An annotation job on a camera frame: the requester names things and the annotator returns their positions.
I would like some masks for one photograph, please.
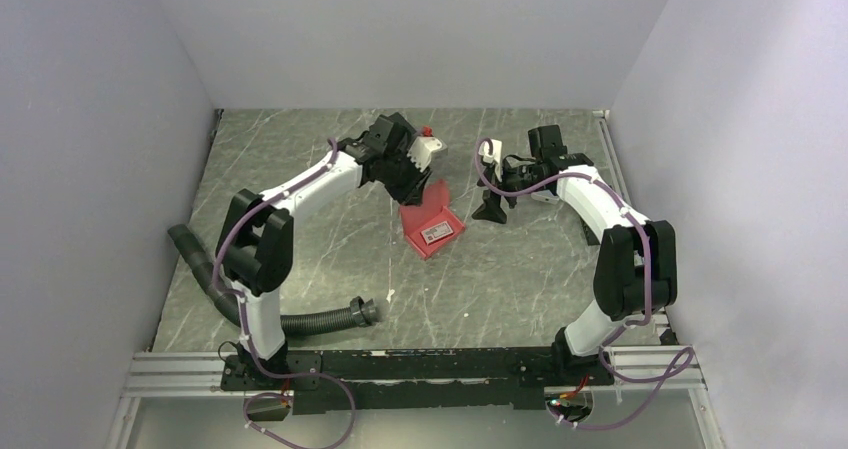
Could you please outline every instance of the white label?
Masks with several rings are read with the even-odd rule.
[[[424,242],[429,246],[430,244],[438,241],[439,239],[444,239],[453,234],[453,229],[451,229],[450,224],[447,221],[442,221],[435,226],[428,227],[421,231],[421,237],[424,238]]]

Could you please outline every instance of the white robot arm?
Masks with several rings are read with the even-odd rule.
[[[275,361],[285,364],[280,285],[292,268],[295,223],[302,224],[330,201],[368,182],[381,182],[402,205],[420,204],[432,156],[443,149],[445,145],[439,139],[419,133],[400,114],[380,116],[358,138],[339,141],[337,151],[288,182],[259,194],[248,190],[236,194],[218,251],[230,238],[222,267],[233,289],[243,297],[243,317],[247,318],[250,334],[244,335],[242,345],[249,350],[245,338],[250,337],[255,355],[269,368],[274,368]],[[237,223],[263,201],[267,207],[232,238],[230,233]]]
[[[584,229],[600,242],[598,266],[593,281],[594,300],[580,317],[560,329],[553,344],[554,355],[568,366],[581,358],[594,357],[601,345],[630,321],[643,319],[645,311],[670,305],[677,295],[674,230],[665,221],[651,221],[622,201],[602,181],[592,161],[583,154],[569,154],[562,144],[559,126],[543,126],[528,132],[532,158],[503,155],[500,141],[479,148],[483,176],[496,189],[486,190],[474,219],[506,223],[500,194],[515,207],[516,197],[529,193],[552,176],[567,173],[537,190],[546,190],[577,211]],[[516,165],[509,159],[518,161]],[[639,224],[650,241],[651,306],[645,308],[645,271],[636,263],[643,252],[633,223]]]

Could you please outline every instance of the black hose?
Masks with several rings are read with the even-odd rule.
[[[191,269],[200,289],[212,300],[215,309],[218,309],[218,312],[228,321],[240,326],[236,297],[222,292],[215,284],[212,284],[212,258],[203,249],[197,235],[185,224],[171,227],[168,229],[168,235]],[[350,301],[350,307],[343,309],[314,314],[280,315],[280,326],[283,332],[291,337],[315,336],[353,327],[367,327],[377,321],[379,321],[379,315],[374,300],[363,302],[359,296]]]

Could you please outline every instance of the white backdrop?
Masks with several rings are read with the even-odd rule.
[[[848,0],[669,0],[612,116],[729,447],[848,447]]]
[[[161,0],[213,102],[608,108],[667,0]]]
[[[0,0],[0,447],[101,448],[212,104],[156,0]]]

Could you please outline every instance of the floor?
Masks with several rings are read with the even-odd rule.
[[[214,247],[232,196],[274,187],[318,161],[326,138],[357,136],[379,114],[400,111],[429,125],[448,146],[433,179],[451,190],[451,210],[467,225],[427,261],[405,242],[397,204],[370,184],[333,201],[298,226],[294,268],[281,310],[316,312],[374,298],[378,325],[292,340],[292,347],[408,349],[548,345],[592,300],[597,248],[584,239],[577,214],[562,203],[530,198],[509,222],[475,221],[480,204],[472,168],[475,141],[504,141],[528,155],[527,130],[559,124],[570,152],[583,152],[612,182],[611,161],[591,111],[535,109],[350,109],[225,111],[195,198],[189,225]],[[154,351],[210,351],[237,330],[225,321],[180,261],[162,312]],[[658,344],[653,327],[628,331],[622,345]]]

